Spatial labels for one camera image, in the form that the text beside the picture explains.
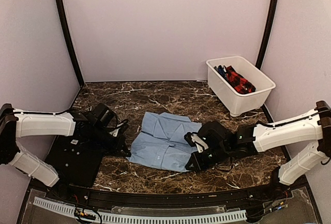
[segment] red plaid shirt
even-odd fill
[[[240,94],[255,92],[255,87],[242,75],[238,74],[230,65],[227,67],[227,77],[229,84]]]

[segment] robotic arm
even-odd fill
[[[198,151],[192,153],[187,170],[201,171],[229,157],[244,158],[268,149],[311,141],[296,157],[276,170],[278,183],[291,185],[321,161],[331,157],[331,109],[324,102],[285,121],[257,124],[231,133],[220,123],[206,123],[185,140]]]
[[[116,127],[107,128],[113,117]],[[27,151],[16,138],[40,135],[75,136],[98,143],[115,156],[130,156],[125,144],[126,122],[117,123],[116,114],[100,103],[94,110],[81,113],[68,110],[61,113],[28,112],[5,104],[0,109],[0,165],[10,164],[52,187],[59,180],[58,172]]]

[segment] storage container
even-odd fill
[[[266,101],[275,83],[253,64],[240,56],[207,60],[208,85],[222,101],[233,117],[260,108]],[[235,71],[251,82],[256,91],[249,94],[238,93],[215,69],[215,66],[232,65]]]

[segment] white wall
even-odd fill
[[[331,105],[331,0],[279,0],[262,68],[276,83],[267,106],[276,121]],[[295,156],[305,144],[289,146]],[[324,223],[331,223],[331,164],[308,180]]]
[[[255,63],[270,0],[64,0],[85,81],[206,79],[205,61]]]
[[[61,111],[70,106],[79,85],[58,19],[55,0],[0,0],[0,106]],[[20,142],[45,158],[53,137]],[[0,166],[0,221],[16,223],[29,179]]]

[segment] marble tabletop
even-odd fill
[[[238,117],[215,96],[206,82],[108,82],[87,83],[80,91],[74,107],[87,111],[99,102],[115,111],[120,120],[129,119],[125,132],[130,147],[141,130],[145,112],[168,112],[184,115],[194,122],[218,120],[235,132],[239,126],[267,122],[261,109]],[[203,172],[176,173],[152,169],[126,158],[105,156],[95,180],[94,189],[148,194],[203,193],[248,188],[267,184],[272,170],[286,163],[280,148],[244,159],[234,159],[234,168],[225,161]]]

